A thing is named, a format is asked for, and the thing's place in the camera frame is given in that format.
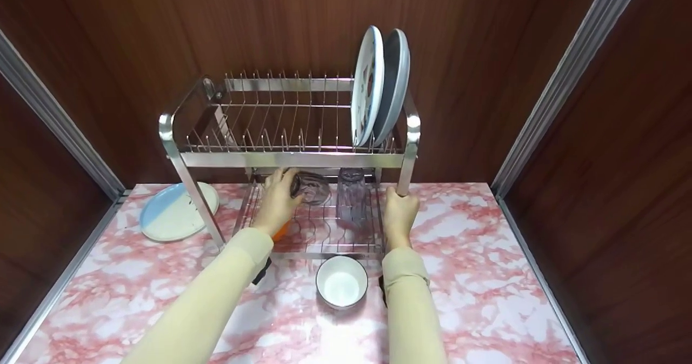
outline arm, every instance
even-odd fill
[[[271,236],[290,219],[299,196],[289,187],[295,170],[277,170],[265,182],[262,206],[251,228],[238,231],[223,251],[190,283],[124,359],[124,364],[208,362],[243,290],[262,270]]]
[[[383,223],[391,251],[382,261],[382,270],[391,364],[447,362],[428,273],[409,239],[417,212],[418,199],[401,198],[393,188],[387,189]]]

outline stainless steel dish rack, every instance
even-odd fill
[[[384,253],[381,226],[382,169],[399,169],[396,191],[408,193],[418,151],[421,121],[409,93],[396,127],[380,145],[351,144],[353,78],[298,73],[261,77],[255,71],[221,84],[203,76],[180,105],[159,118],[159,135],[209,233],[221,249],[225,239],[201,196],[190,168],[243,168],[249,179],[233,234],[249,226],[262,197],[262,176],[277,167],[299,167],[336,182],[339,168],[366,172],[366,221],[336,218],[336,188],[323,206],[300,206],[291,229],[277,242],[276,257],[319,259],[353,255],[376,259]]]

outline beige sleeve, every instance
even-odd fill
[[[240,295],[262,270],[274,242],[257,229],[238,231],[220,255],[173,302],[124,364],[209,361]]]
[[[389,318],[391,364],[447,362],[440,320],[423,260],[411,248],[396,248],[382,261]]]

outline marble countertop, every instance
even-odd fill
[[[213,259],[203,231],[149,241],[141,209],[163,184],[138,184],[20,356],[21,364],[114,364]],[[215,184],[230,233],[245,186]],[[578,362],[484,183],[413,184],[412,243],[430,273],[450,362]],[[365,303],[338,313],[316,300],[318,261],[277,261],[248,288],[210,362],[388,362],[377,277]]]

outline upper rack tier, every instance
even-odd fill
[[[187,167],[405,169],[405,157],[412,167],[421,122],[411,96],[382,144],[371,137],[353,147],[352,86],[353,78],[338,75],[255,71],[226,75],[218,85],[203,76],[175,110],[161,115],[159,134],[168,154],[175,149]]]

